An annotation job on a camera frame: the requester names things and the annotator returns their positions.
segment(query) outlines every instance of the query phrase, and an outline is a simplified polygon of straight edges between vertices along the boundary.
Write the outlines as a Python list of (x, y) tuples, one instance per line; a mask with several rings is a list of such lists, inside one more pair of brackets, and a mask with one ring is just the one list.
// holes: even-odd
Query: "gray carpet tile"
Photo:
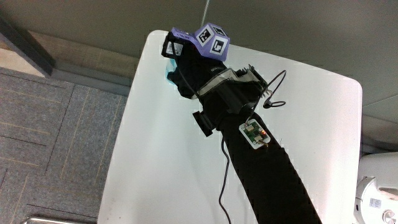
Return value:
[(101, 195), (93, 189), (67, 180), (30, 175), (14, 219), (20, 223), (27, 216), (38, 215), (29, 213), (32, 209), (45, 209), (46, 212), (62, 212), (59, 218), (78, 216), (81, 220), (93, 221), (98, 216), (100, 203)]
[(3, 68), (0, 83), (1, 165), (44, 174), (74, 85)]
[(0, 136), (1, 157), (25, 162), (26, 164), (47, 164), (47, 156), (43, 155), (46, 145), (31, 143), (14, 138)]
[[(35, 205), (25, 204), (19, 210), (15, 220), (17, 224), (20, 224), (28, 217), (44, 217), (55, 220), (71, 221), (84, 224), (94, 224), (97, 221), (95, 217), (88, 217), (84, 215), (74, 214), (71, 212), (64, 212), (54, 208), (43, 208)], [(44, 224), (44, 222), (32, 222), (36, 224)]]
[(74, 86), (74, 84), (72, 84), (72, 83), (68, 83), (68, 82), (64, 82), (64, 81), (60, 81), (60, 80), (54, 80), (51, 78), (37, 77), (35, 75), (26, 74), (23, 72), (18, 72), (15, 70), (2, 68), (2, 67), (0, 67), (0, 73), (3, 75), (17, 77), (17, 78), (20, 78), (23, 80), (34, 81), (37, 83), (48, 84), (48, 85), (57, 86), (57, 87), (61, 87), (61, 88), (70, 88), (70, 87)]
[(36, 82), (4, 73), (0, 75), (0, 93), (17, 93), (52, 103), (61, 103), (62, 96), (59, 93), (63, 89), (65, 88), (57, 85)]
[(70, 150), (70, 157), (64, 167), (64, 179), (94, 183), (102, 154), (109, 144), (121, 98), (105, 92), (98, 94), (101, 103), (92, 109), (90, 120), (87, 119), (80, 126), (81, 138), (76, 139), (75, 147)]
[(4, 178), (6, 177), (6, 174), (7, 174), (7, 168), (0, 167), (0, 192), (1, 192), (2, 183), (4, 182)]
[(75, 146), (75, 139), (80, 138), (80, 133), (77, 131), (85, 120), (84, 114), (87, 112), (87, 107), (92, 105), (93, 95), (90, 95), (91, 91), (96, 90), (80, 85), (75, 87), (54, 145), (47, 175), (58, 178), (61, 178), (61, 175), (63, 176), (63, 167), (68, 152)]
[(2, 123), (0, 123), (0, 136), (43, 145), (47, 145), (52, 138), (49, 134)]
[(0, 223), (94, 223), (126, 102), (0, 68)]
[(102, 152), (103, 154), (101, 156), (101, 163), (99, 164), (97, 174), (93, 183), (93, 185), (99, 188), (101, 192), (105, 186), (106, 175), (108, 173), (109, 164), (112, 158), (113, 148), (114, 145), (116, 144), (116, 138), (118, 136), (118, 131), (123, 117), (124, 109), (126, 107), (126, 103), (127, 103), (127, 97), (122, 96), (118, 112), (116, 114), (116, 118), (113, 123), (113, 127), (109, 132), (108, 136), (109, 140), (107, 142), (108, 144), (106, 144), (104, 151)]
[(11, 223), (17, 215), (28, 174), (8, 169), (0, 188), (0, 223)]

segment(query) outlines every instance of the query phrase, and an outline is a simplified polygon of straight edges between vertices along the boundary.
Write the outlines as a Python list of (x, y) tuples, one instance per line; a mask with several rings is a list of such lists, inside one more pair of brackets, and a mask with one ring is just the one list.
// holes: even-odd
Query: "white table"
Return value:
[[(226, 164), (221, 135), (215, 131), (206, 138), (192, 116), (201, 110), (199, 102), (182, 98), (165, 79), (169, 59), (160, 52), (166, 34), (153, 31), (145, 44), (113, 151), (99, 224), (228, 223), (218, 205)], [(257, 112), (282, 141), (323, 223), (350, 223), (360, 84), (304, 63), (229, 46), (227, 67), (237, 70), (249, 63), (267, 81), (287, 70), (274, 95), (274, 101), (287, 104), (265, 110), (260, 102)], [(233, 223), (257, 223), (233, 167), (223, 198)]]

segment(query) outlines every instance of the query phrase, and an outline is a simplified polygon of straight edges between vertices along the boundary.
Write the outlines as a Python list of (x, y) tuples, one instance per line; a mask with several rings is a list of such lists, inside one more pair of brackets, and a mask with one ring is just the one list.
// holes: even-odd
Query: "black fabric sleeve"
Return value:
[(269, 147), (254, 150), (239, 131), (247, 115), (225, 117), (220, 130), (231, 161), (246, 191), (258, 223), (319, 224), (321, 220), (285, 149), (272, 136), (260, 116), (252, 118), (271, 137)]

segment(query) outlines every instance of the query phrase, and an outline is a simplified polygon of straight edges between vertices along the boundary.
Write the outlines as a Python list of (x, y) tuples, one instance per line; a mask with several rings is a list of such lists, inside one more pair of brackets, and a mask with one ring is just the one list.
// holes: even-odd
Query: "black wire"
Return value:
[(260, 96), (259, 96), (259, 99), (256, 101), (256, 104), (254, 104), (253, 109), (252, 109), (252, 111), (251, 111), (251, 113), (250, 113), (250, 116), (249, 116), (248, 119), (246, 120), (246, 123), (250, 120), (251, 116), (254, 114), (254, 111), (256, 110), (256, 107), (257, 107), (257, 105), (258, 105), (259, 102), (260, 102), (261, 96), (266, 92), (266, 90), (268, 89), (268, 87), (269, 87), (277, 78), (279, 78), (282, 74), (283, 74), (284, 76), (283, 76), (282, 79), (280, 80), (279, 84), (276, 86), (275, 90), (274, 90), (274, 91), (271, 93), (271, 95), (266, 99), (266, 102), (267, 102), (267, 101), (269, 101), (269, 100), (271, 99), (271, 97), (274, 95), (275, 91), (278, 89), (278, 87), (280, 86), (280, 84), (284, 81), (284, 79), (285, 79), (285, 77), (286, 77), (286, 70), (281, 71), (277, 76), (275, 76), (275, 78), (274, 78), (273, 80), (271, 80), (271, 82), (268, 83), (268, 85), (266, 85), (266, 86), (264, 87), (264, 89), (262, 90), (262, 92), (261, 92), (261, 94), (260, 94)]
[(228, 223), (231, 224), (231, 219), (230, 219), (230, 217), (228, 215), (228, 212), (226, 211), (226, 209), (224, 208), (223, 204), (221, 203), (221, 198), (222, 198), (223, 193), (224, 193), (225, 184), (226, 184), (226, 177), (228, 175), (228, 167), (229, 167), (229, 157), (228, 157), (228, 155), (227, 155), (227, 153), (225, 152), (225, 149), (224, 149), (224, 137), (221, 140), (221, 149), (223, 150), (223, 153), (224, 153), (224, 155), (226, 157), (226, 167), (225, 167), (224, 183), (223, 183), (223, 187), (221, 188), (221, 193), (220, 193), (220, 197), (218, 198), (218, 203), (221, 206), (221, 208), (224, 210), (225, 215), (226, 215), (226, 217), (228, 219)]

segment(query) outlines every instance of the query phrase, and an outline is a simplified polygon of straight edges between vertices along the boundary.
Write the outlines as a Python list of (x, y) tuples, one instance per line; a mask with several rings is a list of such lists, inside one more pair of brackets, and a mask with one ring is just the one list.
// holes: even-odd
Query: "circuit board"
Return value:
[(264, 128), (255, 119), (249, 120), (247, 124), (241, 124), (239, 130), (253, 149), (258, 149), (271, 140)]

